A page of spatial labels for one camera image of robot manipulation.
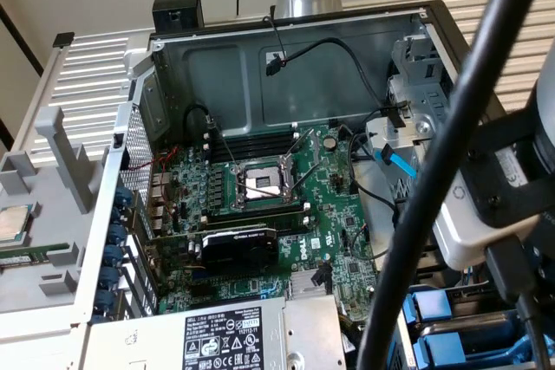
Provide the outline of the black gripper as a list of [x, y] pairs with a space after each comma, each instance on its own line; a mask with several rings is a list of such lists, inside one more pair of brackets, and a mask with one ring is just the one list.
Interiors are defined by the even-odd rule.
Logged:
[[525, 286], [538, 301], [554, 300], [554, 210], [544, 211], [522, 239]]

